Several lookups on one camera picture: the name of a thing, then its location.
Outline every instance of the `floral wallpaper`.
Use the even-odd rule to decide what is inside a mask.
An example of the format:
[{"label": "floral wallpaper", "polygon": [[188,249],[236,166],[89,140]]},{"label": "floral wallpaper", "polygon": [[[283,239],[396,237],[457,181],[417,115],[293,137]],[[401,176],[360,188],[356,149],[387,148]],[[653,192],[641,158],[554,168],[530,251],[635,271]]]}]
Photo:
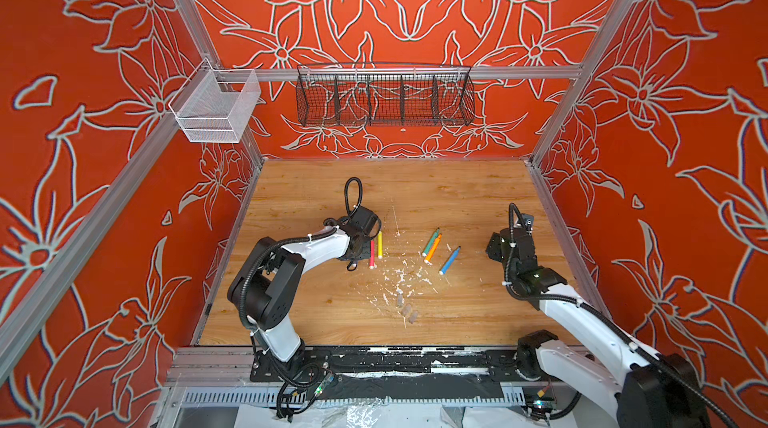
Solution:
[{"label": "floral wallpaper", "polygon": [[614,319],[768,424],[768,0],[635,0],[542,165]]},{"label": "floral wallpaper", "polygon": [[[195,0],[228,68],[313,62],[579,64],[613,0]],[[273,158],[521,157],[564,80],[475,83],[463,128],[304,128],[293,83],[263,84],[251,129]]]},{"label": "floral wallpaper", "polygon": [[[0,4],[1,323],[200,58],[172,0]],[[0,426],[146,425],[253,173],[241,144],[175,135],[0,386]]]}]

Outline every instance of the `yellow marker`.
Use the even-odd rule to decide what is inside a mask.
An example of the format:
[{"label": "yellow marker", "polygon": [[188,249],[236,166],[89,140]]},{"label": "yellow marker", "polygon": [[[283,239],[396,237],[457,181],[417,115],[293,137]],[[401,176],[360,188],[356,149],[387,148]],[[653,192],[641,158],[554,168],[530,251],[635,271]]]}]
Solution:
[{"label": "yellow marker", "polygon": [[424,261],[429,263],[430,260],[432,260],[432,255],[435,254],[435,250],[437,249],[437,245],[440,244],[440,238],[442,238],[442,233],[437,235],[437,238],[435,238],[435,243],[432,243],[432,248],[429,249],[429,253],[427,253],[427,258],[424,258]]}]

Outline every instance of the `marker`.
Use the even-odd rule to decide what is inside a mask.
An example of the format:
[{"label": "marker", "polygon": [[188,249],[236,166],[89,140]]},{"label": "marker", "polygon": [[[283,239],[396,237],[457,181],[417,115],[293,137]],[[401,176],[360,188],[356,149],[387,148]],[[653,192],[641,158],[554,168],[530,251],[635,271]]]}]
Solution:
[{"label": "marker", "polygon": [[437,245],[440,244],[440,238],[442,238],[442,233],[437,235],[437,238],[435,238],[435,243],[432,244],[432,248],[429,249],[429,253],[427,253],[427,258],[424,258],[424,261],[429,263],[429,260],[432,260],[432,255],[435,254],[435,250],[437,249]]},{"label": "marker", "polygon": [[434,243],[437,239],[438,234],[440,234],[440,228],[432,233],[432,237],[429,239],[429,243],[427,243],[427,246],[424,247],[424,251],[422,251],[422,256],[427,256],[427,253],[429,253],[429,249],[432,247],[432,243]]},{"label": "marker", "polygon": [[456,260],[456,257],[458,256],[458,251],[461,250],[462,247],[457,247],[456,250],[451,253],[451,256],[448,258],[448,261],[446,261],[446,264],[442,266],[442,269],[440,270],[440,274],[446,274],[448,269],[451,267],[451,263],[453,263],[454,260]]}]

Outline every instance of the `wooden table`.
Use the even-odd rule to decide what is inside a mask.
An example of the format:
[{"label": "wooden table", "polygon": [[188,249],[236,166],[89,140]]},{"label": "wooden table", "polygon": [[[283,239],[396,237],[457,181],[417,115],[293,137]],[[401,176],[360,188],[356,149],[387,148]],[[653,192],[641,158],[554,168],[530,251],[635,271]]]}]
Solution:
[{"label": "wooden table", "polygon": [[[302,277],[290,317],[308,344],[474,344],[517,343],[547,329],[566,343],[571,335],[530,304],[516,301],[502,283],[502,266],[485,246],[507,225],[515,202],[536,217],[538,261],[574,278],[544,215],[523,162],[435,160],[268,161],[240,230],[224,279],[200,340],[202,345],[249,344],[226,290],[248,253],[262,237],[302,236],[339,218],[344,182],[363,181],[363,206],[383,223],[384,259],[356,271],[332,260]],[[350,187],[350,203],[356,201]],[[443,236],[433,264],[420,253],[435,228]],[[439,269],[451,250],[462,250],[446,276]],[[396,308],[398,288],[418,311],[410,324]]]}]

